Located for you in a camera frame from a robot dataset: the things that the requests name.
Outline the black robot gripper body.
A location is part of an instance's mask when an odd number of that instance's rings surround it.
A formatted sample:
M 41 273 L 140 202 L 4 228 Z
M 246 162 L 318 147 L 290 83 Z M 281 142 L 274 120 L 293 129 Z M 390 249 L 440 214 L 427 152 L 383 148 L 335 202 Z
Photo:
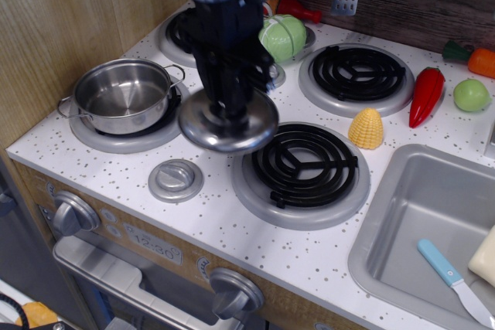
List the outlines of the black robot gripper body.
M 179 30 L 199 71 L 222 66 L 268 71 L 274 64 L 258 39 L 263 0 L 192 1 L 195 8 L 179 21 Z

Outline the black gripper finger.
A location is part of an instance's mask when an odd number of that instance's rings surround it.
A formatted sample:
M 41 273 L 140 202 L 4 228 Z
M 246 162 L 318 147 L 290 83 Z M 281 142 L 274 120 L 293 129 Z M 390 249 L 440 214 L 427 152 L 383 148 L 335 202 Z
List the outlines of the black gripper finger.
M 227 61 L 222 66 L 223 116 L 238 120 L 247 112 L 255 93 L 266 94 L 271 86 L 270 64 Z
M 214 105 L 225 108 L 222 52 L 212 46 L 194 46 L 193 56 L 207 97 Z

